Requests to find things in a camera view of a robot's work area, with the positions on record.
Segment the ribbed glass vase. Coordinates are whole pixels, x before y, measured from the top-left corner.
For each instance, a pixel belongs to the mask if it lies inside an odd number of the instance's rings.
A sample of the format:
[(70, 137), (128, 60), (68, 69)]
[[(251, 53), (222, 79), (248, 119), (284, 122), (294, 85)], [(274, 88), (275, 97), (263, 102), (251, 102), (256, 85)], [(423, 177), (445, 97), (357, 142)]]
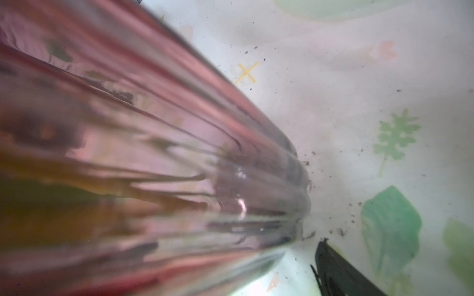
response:
[(1, 2), (2, 295), (229, 294), (301, 240), (307, 184), (137, 2)]

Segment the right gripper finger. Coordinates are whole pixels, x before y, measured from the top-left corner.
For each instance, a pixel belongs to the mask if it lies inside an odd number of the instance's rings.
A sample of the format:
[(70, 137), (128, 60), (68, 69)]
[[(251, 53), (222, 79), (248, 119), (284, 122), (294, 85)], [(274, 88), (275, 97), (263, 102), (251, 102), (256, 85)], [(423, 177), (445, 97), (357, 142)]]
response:
[(386, 296), (344, 259), (325, 238), (318, 243), (311, 270), (322, 296)]

